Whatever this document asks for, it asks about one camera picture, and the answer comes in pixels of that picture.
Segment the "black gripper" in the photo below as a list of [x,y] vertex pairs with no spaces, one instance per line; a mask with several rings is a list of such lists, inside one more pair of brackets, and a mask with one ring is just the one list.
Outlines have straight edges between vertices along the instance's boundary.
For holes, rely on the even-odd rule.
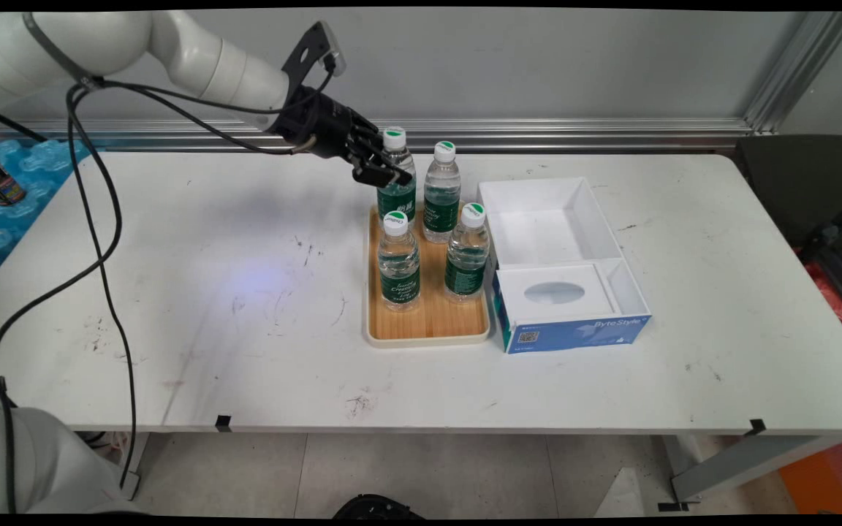
[[384,154],[383,134],[351,107],[308,86],[298,86],[281,111],[272,133],[294,145],[310,145],[308,152],[321,159],[351,161],[355,182],[384,188],[408,186],[414,175]]

